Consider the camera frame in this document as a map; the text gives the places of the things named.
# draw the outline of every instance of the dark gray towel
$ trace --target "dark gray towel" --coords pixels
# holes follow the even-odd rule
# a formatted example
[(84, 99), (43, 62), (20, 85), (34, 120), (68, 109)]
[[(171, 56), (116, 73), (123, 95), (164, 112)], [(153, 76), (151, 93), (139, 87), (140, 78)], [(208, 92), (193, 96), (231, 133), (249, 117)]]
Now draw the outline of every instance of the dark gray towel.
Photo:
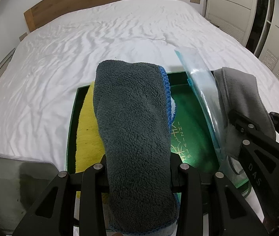
[(275, 128), (260, 98), (255, 76), (223, 67), (214, 71), (214, 77), (219, 90), (220, 108), (226, 121), (223, 151), (238, 160), (243, 135), (227, 119), (233, 109), (259, 124), (265, 135), (276, 140)]
[(115, 60), (97, 68), (93, 105), (107, 157), (109, 224), (116, 231), (148, 233), (178, 216), (164, 74), (154, 64)]

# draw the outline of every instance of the fleece fabric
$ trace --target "fleece fabric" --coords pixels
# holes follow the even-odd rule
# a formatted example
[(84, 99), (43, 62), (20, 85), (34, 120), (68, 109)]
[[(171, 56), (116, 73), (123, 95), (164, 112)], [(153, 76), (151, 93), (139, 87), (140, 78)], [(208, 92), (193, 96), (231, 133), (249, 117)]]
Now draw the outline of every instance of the fleece fabric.
[(238, 160), (243, 135), (228, 120), (228, 113), (236, 110), (260, 125), (260, 130), (276, 140), (271, 117), (259, 95), (257, 80), (239, 70), (223, 67), (214, 71), (219, 93), (219, 105), (225, 118), (226, 140), (223, 150)]
[(126, 234), (172, 225), (178, 205), (171, 192), (171, 97), (160, 66), (106, 60), (93, 93), (109, 180), (109, 224)]
[[(104, 146), (93, 110), (93, 88), (94, 82), (90, 84), (79, 114), (75, 154), (76, 173), (85, 171), (91, 165), (100, 162), (104, 155)], [(77, 192), (77, 197), (80, 198), (80, 192)]]

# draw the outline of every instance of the white bedsheet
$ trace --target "white bedsheet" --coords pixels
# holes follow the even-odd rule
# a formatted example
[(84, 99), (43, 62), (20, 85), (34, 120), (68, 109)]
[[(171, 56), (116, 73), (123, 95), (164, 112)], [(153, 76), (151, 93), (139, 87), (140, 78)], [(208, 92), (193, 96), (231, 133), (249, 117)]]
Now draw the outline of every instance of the white bedsheet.
[(279, 81), (250, 51), (178, 0), (124, 0), (63, 15), (30, 33), (0, 78), (0, 153), (65, 169), (78, 87), (105, 59), (183, 71), (174, 48), (197, 48), (211, 70), (257, 77), (268, 111), (279, 112)]

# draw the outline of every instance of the yellow towel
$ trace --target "yellow towel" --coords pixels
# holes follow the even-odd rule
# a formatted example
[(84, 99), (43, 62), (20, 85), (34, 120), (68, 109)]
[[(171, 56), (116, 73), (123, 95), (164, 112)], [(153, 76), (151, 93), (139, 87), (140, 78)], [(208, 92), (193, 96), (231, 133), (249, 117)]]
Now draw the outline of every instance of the yellow towel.
[(100, 162), (104, 155), (104, 146), (98, 132), (98, 124), (93, 111), (93, 87), (91, 83), (82, 110), (76, 137), (76, 173), (85, 171), (91, 165)]

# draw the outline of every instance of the plastic bag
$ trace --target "plastic bag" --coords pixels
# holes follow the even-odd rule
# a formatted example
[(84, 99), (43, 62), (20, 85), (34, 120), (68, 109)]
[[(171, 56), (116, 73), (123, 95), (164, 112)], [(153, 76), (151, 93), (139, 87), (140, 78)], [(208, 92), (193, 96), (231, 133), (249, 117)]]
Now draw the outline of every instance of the plastic bag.
[(221, 152), (224, 121), (219, 106), (215, 78), (196, 49), (179, 47), (175, 52), (188, 75), (188, 82), (202, 107), (219, 163), (226, 159)]
[(215, 78), (197, 49), (179, 47), (175, 52), (188, 75), (189, 85), (202, 107), (220, 165), (219, 170), (236, 187), (240, 187), (248, 181), (248, 178), (240, 163), (226, 156), (222, 149), (226, 138), (227, 118), (223, 118), (221, 112)]

